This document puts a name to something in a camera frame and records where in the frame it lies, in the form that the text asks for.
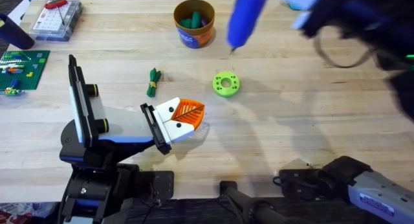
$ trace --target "paper cup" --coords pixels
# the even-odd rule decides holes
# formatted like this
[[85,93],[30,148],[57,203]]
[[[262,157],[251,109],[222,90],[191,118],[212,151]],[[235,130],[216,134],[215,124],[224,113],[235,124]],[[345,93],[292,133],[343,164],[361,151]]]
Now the paper cup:
[[[208,24],[197,29],[182,27],[179,22],[191,18],[194,11],[200,12],[207,19]],[[192,49],[202,47],[212,38],[214,24],[214,8],[203,0],[187,0],[180,3],[174,10],[174,22],[181,42]]]

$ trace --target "red screwdriver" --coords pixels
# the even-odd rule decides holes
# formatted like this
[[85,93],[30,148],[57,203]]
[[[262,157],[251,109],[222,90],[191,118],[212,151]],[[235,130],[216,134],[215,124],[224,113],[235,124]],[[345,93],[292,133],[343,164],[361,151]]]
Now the red screwdriver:
[[60,18],[62,18],[62,24],[63,24],[63,26],[65,26],[65,22],[63,20],[62,14],[60,13],[59,7],[64,6],[66,4],[67,4],[67,1],[66,0],[53,0],[53,1],[45,4],[45,8],[48,9],[48,10],[53,10],[54,8],[57,8],[58,9]]

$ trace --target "clear plastic organizer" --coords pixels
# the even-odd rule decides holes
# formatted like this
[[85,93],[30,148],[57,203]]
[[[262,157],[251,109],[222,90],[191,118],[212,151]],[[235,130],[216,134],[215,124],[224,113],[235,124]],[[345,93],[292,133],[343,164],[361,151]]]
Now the clear plastic organizer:
[[59,9],[48,10],[43,7],[36,22],[31,24],[29,34],[37,40],[69,41],[83,7],[80,0],[66,1],[67,4]]

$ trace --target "green 3d printed ring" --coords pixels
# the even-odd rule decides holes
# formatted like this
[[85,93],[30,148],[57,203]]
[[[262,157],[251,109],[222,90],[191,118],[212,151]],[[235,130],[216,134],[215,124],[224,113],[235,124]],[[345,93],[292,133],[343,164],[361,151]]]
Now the green 3d printed ring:
[[[224,87],[221,82],[227,82],[230,84],[229,87]],[[239,78],[231,72],[221,72],[214,76],[213,79],[213,90],[216,94],[221,97],[234,96],[240,88]]]

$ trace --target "green cable tie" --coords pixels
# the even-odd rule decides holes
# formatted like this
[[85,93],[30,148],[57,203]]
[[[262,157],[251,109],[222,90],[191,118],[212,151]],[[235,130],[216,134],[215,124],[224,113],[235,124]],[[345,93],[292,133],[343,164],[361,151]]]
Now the green cable tie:
[[155,68],[149,73],[149,85],[147,90],[148,97],[155,97],[155,90],[157,89],[157,82],[160,80],[161,71],[157,71]]

